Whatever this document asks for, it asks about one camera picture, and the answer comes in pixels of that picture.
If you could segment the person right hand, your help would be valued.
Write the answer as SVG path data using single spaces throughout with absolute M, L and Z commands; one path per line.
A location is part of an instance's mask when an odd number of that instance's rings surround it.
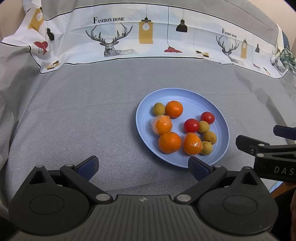
M 292 226 L 290 229 L 290 238 L 291 238 L 291 241 L 296 241 L 296 192 L 292 197 L 292 201 L 290 204 L 290 211 L 292 214 L 292 217 L 291 217 Z

